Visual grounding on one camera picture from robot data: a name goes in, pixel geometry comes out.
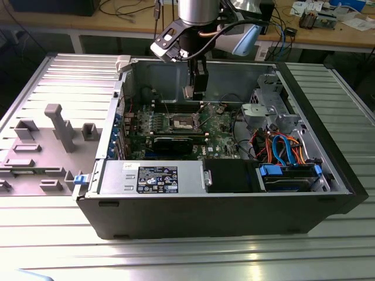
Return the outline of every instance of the green circuit board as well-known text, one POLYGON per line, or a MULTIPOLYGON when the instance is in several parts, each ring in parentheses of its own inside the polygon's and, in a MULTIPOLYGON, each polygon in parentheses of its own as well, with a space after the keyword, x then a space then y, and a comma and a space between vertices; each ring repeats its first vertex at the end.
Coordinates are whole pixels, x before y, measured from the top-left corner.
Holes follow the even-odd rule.
POLYGON ((157 113, 143 106, 136 113, 130 140, 130 160, 200 160, 203 158, 240 158, 230 131, 231 116, 227 111, 217 113, 219 105, 210 105, 199 114, 157 113), (156 138, 193 139, 192 153, 161 156, 152 150, 156 138))

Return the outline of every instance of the white table leg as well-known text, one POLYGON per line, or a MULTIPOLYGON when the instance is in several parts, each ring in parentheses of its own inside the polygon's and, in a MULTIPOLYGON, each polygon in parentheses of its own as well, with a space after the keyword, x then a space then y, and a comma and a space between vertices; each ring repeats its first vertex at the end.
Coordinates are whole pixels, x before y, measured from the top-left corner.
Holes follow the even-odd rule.
POLYGON ((70 34, 70 40, 76 54, 84 54, 84 47, 78 34, 70 34))

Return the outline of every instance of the robot end effector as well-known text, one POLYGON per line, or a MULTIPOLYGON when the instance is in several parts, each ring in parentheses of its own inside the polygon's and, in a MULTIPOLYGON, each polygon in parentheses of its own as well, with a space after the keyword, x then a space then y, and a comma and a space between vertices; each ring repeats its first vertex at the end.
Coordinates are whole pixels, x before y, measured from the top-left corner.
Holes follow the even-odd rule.
POLYGON ((163 61, 187 61, 189 85, 183 89, 184 96, 202 100, 209 78, 205 54, 215 47, 216 39, 224 33, 242 34, 244 25, 254 24, 251 38, 246 40, 250 48, 260 33, 260 26, 268 23, 244 19, 231 0, 179 0, 178 11, 180 18, 163 30, 151 50, 163 61))

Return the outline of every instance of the motherboard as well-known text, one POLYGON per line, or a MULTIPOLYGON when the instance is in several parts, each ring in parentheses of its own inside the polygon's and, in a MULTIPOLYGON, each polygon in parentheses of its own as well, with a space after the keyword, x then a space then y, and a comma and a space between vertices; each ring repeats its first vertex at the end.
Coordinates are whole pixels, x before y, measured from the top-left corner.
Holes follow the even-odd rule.
POLYGON ((224 105, 142 105, 119 124, 115 159, 239 159, 232 135, 233 112, 224 105))

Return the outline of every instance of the power supply label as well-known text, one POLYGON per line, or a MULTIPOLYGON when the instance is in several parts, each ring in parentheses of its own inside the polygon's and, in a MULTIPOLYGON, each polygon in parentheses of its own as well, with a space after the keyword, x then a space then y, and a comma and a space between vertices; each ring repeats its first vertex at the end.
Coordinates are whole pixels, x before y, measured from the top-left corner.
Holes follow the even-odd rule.
POLYGON ((139 167, 137 192, 178 193, 177 167, 139 167))

